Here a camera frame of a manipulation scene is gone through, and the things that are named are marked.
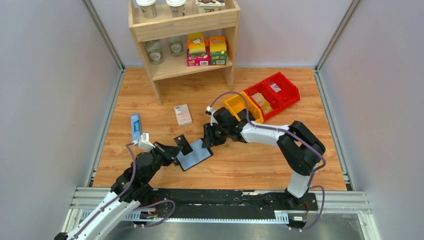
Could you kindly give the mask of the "black leather card holder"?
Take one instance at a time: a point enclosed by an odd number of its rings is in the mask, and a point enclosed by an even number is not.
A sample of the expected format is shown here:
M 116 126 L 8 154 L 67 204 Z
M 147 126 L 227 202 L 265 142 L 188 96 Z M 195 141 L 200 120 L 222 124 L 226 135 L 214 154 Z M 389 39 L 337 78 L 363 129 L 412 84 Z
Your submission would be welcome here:
M 182 151 L 177 155 L 178 165 L 185 172 L 192 167 L 200 164 L 204 160 L 212 157 L 214 153 L 210 148 L 202 148 L 203 138 L 200 138 L 193 143 L 190 143 L 192 151 L 184 154 Z

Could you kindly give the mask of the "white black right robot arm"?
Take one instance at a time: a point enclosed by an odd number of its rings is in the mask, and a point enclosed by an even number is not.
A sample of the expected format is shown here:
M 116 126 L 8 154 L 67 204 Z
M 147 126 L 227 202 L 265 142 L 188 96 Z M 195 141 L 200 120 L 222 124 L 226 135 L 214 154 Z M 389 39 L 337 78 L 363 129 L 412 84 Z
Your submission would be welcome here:
M 310 187 L 317 164 L 326 151 L 324 144 L 300 121 L 290 125 L 269 125 L 243 117 L 238 120 L 228 109 L 207 107 L 210 123 L 203 126 L 202 148 L 224 144 L 227 139 L 278 147 L 292 169 L 286 191 L 302 198 Z

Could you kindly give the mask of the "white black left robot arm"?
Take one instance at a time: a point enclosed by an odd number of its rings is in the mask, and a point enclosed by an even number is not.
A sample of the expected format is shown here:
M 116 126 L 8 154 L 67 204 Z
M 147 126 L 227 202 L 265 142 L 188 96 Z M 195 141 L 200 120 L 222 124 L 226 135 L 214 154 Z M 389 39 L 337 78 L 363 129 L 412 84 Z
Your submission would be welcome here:
M 171 165 L 182 149 L 154 142 L 138 155 L 131 152 L 130 167 L 116 179 L 101 203 L 77 227 L 58 233 L 55 239 L 103 240 L 128 213 L 155 206 L 149 182 L 161 167 Z

